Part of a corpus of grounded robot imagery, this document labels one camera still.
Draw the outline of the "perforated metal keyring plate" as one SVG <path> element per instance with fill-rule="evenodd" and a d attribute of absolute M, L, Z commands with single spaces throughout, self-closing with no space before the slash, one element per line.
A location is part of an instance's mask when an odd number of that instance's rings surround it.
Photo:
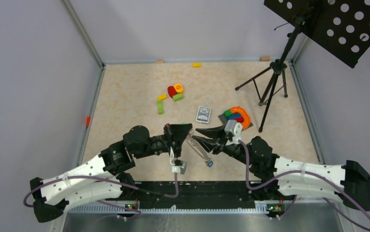
<path fill-rule="evenodd" d="M 191 129 L 188 133 L 186 138 L 186 142 L 191 146 L 191 148 L 204 160 L 205 164 L 212 159 L 208 156 L 208 153 L 204 150 L 204 148 L 193 138 L 194 131 Z"/>

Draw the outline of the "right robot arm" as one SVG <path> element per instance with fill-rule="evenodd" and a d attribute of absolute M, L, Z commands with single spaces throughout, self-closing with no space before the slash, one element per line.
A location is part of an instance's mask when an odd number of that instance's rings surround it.
<path fill-rule="evenodd" d="M 370 174 L 356 161 L 344 165 L 315 164 L 288 159 L 273 152 L 260 136 L 242 144 L 224 126 L 197 129 L 192 139 L 206 152 L 225 153 L 245 164 L 245 175 L 253 174 L 263 182 L 269 199 L 283 196 L 327 198 L 352 209 L 370 211 Z"/>

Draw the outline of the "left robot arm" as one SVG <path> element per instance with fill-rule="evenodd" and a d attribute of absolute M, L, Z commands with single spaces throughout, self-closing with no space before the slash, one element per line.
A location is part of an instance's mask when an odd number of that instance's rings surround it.
<path fill-rule="evenodd" d="M 119 142 L 111 144 L 85 163 L 49 179 L 34 178 L 23 204 L 31 207 L 38 222 L 52 221 L 70 209 L 100 200 L 131 199 L 141 189 L 126 171 L 135 167 L 135 159 L 167 153 L 174 174 L 175 193 L 179 195 L 178 175 L 186 171 L 180 160 L 182 144 L 192 124 L 166 124 L 163 134 L 151 136 L 147 127 L 135 126 Z"/>

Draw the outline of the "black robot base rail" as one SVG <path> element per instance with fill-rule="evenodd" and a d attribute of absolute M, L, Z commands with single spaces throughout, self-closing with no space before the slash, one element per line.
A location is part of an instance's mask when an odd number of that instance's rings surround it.
<path fill-rule="evenodd" d="M 124 187 L 124 193 L 117 201 L 137 203 L 140 209 L 247 209 L 254 208 L 255 201 L 275 200 L 262 189 L 249 190 L 243 181 L 191 181 L 178 182 L 179 195 L 176 198 L 164 197 L 174 194 L 174 182 L 142 181 L 135 185 L 143 191 Z"/>

